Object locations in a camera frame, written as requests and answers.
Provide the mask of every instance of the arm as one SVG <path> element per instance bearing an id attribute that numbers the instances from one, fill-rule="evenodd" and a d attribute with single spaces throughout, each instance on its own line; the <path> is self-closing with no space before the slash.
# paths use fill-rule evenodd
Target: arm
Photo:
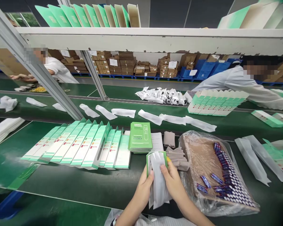
<path id="1" fill-rule="evenodd" d="M 265 89 L 262 85 L 258 85 L 255 80 L 245 78 L 243 69 L 235 70 L 229 74 L 225 86 L 234 91 L 248 93 L 249 100 L 255 101 L 263 107 L 283 110 L 283 97 Z"/>
<path id="2" fill-rule="evenodd" d="M 213 226 L 214 224 L 189 199 L 176 167 L 168 157 L 167 160 L 168 168 L 161 165 L 160 169 L 166 180 L 168 191 L 184 217 L 197 226 Z"/>
<path id="3" fill-rule="evenodd" d="M 145 166 L 141 178 L 139 179 L 135 194 L 125 210 L 117 219 L 115 226 L 133 226 L 135 224 L 149 201 L 150 187 L 153 179 L 153 171 L 150 172 L 147 178 L 147 169 Z"/>
<path id="4" fill-rule="evenodd" d="M 51 75 L 54 75 L 54 74 L 55 74 L 54 71 L 52 71 L 52 70 L 50 70 L 50 69 L 47 69 L 47 70 L 48 70 L 48 72 L 49 72 Z M 28 75 L 28 77 L 29 77 L 29 78 L 23 78 L 23 79 L 21 79 L 21 80 L 22 80 L 23 82 L 38 82 L 38 80 L 35 79 L 34 76 Z"/>

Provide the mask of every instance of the worker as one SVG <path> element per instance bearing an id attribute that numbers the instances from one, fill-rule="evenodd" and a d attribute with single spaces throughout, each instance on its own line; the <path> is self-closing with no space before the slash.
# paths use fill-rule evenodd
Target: worker
<path id="1" fill-rule="evenodd" d="M 53 57 L 46 57 L 46 51 L 35 50 L 34 54 L 44 64 L 45 68 L 60 83 L 79 83 L 70 73 L 70 71 L 59 60 Z M 11 75 L 11 79 L 21 80 L 23 82 L 38 82 L 33 75 Z"/>
<path id="2" fill-rule="evenodd" d="M 195 206 L 189 199 L 188 194 L 181 182 L 177 168 L 167 157 L 168 168 L 163 164 L 160 166 L 165 178 L 167 189 L 177 203 L 181 213 L 185 218 L 174 219 L 171 217 L 157 217 L 156 221 L 150 221 L 141 212 L 146 207 L 150 197 L 150 187 L 155 175 L 150 172 L 147 178 L 147 169 L 144 171 L 138 182 L 135 194 L 125 210 L 117 216 L 108 217 L 105 223 L 111 226 L 142 226 L 142 225 L 180 225 L 180 226 L 213 226 L 214 224 Z"/>
<path id="3" fill-rule="evenodd" d="M 261 107 L 283 110 L 283 98 L 255 81 L 273 76 L 278 61 L 277 56 L 244 56 L 240 65 L 233 63 L 230 69 L 207 78 L 192 91 L 204 89 L 244 91 L 249 94 L 248 100 L 256 102 Z"/>

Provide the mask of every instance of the stack of boxes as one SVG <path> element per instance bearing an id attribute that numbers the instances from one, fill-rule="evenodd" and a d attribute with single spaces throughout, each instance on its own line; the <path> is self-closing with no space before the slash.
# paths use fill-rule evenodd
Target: stack of boxes
<path id="1" fill-rule="evenodd" d="M 122 69 L 122 75 L 133 75 L 136 65 L 136 58 L 133 52 L 119 52 L 119 60 Z"/>
<path id="2" fill-rule="evenodd" d="M 108 58 L 112 57 L 110 51 L 97 51 L 97 56 L 92 56 L 98 74 L 110 74 Z"/>
<path id="3" fill-rule="evenodd" d="M 168 65 L 168 78 L 173 78 L 177 76 L 178 72 L 178 61 L 170 61 Z"/>
<path id="4" fill-rule="evenodd" d="M 59 50 L 48 50 L 48 55 L 61 61 L 62 64 L 70 71 L 70 73 L 89 73 L 83 60 L 76 54 L 74 50 L 63 50 L 63 56 Z"/>
<path id="5" fill-rule="evenodd" d="M 150 64 L 149 68 L 150 68 L 150 72 L 155 72 L 155 73 L 158 72 L 158 71 L 157 71 L 157 65 Z"/>
<path id="6" fill-rule="evenodd" d="M 158 71 L 159 71 L 159 76 L 161 78 L 167 77 L 169 62 L 170 62 L 169 54 L 167 56 L 164 56 L 161 59 L 158 59 L 157 68 L 158 68 Z"/>
<path id="7" fill-rule="evenodd" d="M 109 69 L 111 74 L 122 75 L 122 68 L 120 65 L 119 56 L 115 55 L 108 59 Z"/>
<path id="8" fill-rule="evenodd" d="M 82 119 L 48 132 L 21 159 L 40 164 L 56 164 L 96 170 L 129 169 L 129 136 L 112 129 L 110 123 Z"/>

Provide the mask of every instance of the battery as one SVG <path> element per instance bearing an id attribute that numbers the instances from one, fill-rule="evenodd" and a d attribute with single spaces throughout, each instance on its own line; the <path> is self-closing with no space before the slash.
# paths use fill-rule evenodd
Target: battery
<path id="1" fill-rule="evenodd" d="M 204 187 L 204 186 L 202 186 L 202 185 L 200 185 L 200 184 L 198 184 L 198 183 L 197 183 L 197 186 L 199 186 L 199 187 L 201 187 L 201 188 L 203 188 L 203 189 L 205 189 L 205 190 L 207 189 L 206 187 Z"/>
<path id="2" fill-rule="evenodd" d="M 201 179 L 203 180 L 203 182 L 204 182 L 204 184 L 207 188 L 211 188 L 211 185 L 210 185 L 210 183 L 208 182 L 208 180 L 206 179 L 205 176 L 201 176 Z"/>
<path id="3" fill-rule="evenodd" d="M 202 192 L 204 192 L 204 193 L 207 193 L 206 190 L 204 190 L 204 189 L 202 189 L 202 188 L 200 188 L 200 187 L 197 187 L 197 189 L 198 189 L 199 191 L 202 191 Z"/>
<path id="4" fill-rule="evenodd" d="M 213 173 L 211 173 L 211 177 L 215 180 L 215 181 L 217 181 L 219 184 L 223 184 L 223 181 L 219 178 L 219 177 L 217 177 L 215 174 L 213 174 Z"/>

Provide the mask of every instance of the metal frame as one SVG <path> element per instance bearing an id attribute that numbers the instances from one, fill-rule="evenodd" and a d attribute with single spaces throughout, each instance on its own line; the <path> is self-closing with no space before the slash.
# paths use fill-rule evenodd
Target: metal frame
<path id="1" fill-rule="evenodd" d="M 82 54 L 83 60 L 86 64 L 86 67 L 87 67 L 89 73 L 92 76 L 92 80 L 93 80 L 93 82 L 94 82 L 94 84 L 97 88 L 97 91 L 98 91 L 98 93 L 101 97 L 101 100 L 106 101 L 107 96 L 105 94 L 105 91 L 104 91 L 103 85 L 101 83 L 100 77 L 97 74 L 97 70 L 94 67 L 94 64 L 92 62 L 92 59 L 91 59 L 89 52 L 88 51 L 81 51 L 81 54 Z"/>
<path id="2" fill-rule="evenodd" d="M 283 55 L 282 29 L 72 27 L 16 29 L 33 47 L 43 44 L 49 49 Z"/>
<path id="3" fill-rule="evenodd" d="M 8 21 L 0 9 L 0 39 L 5 47 L 22 63 L 22 65 L 37 78 L 50 95 L 68 112 L 75 120 L 83 118 L 82 113 L 72 103 L 69 97 L 60 88 L 58 83 L 49 74 L 48 70 L 40 63 L 27 43 Z"/>
<path id="4" fill-rule="evenodd" d="M 28 22 L 26 21 L 26 19 L 24 18 L 24 16 L 22 15 L 22 13 L 20 13 L 20 17 L 23 20 L 23 22 L 25 23 L 26 27 L 30 27 L 30 25 L 28 24 Z"/>

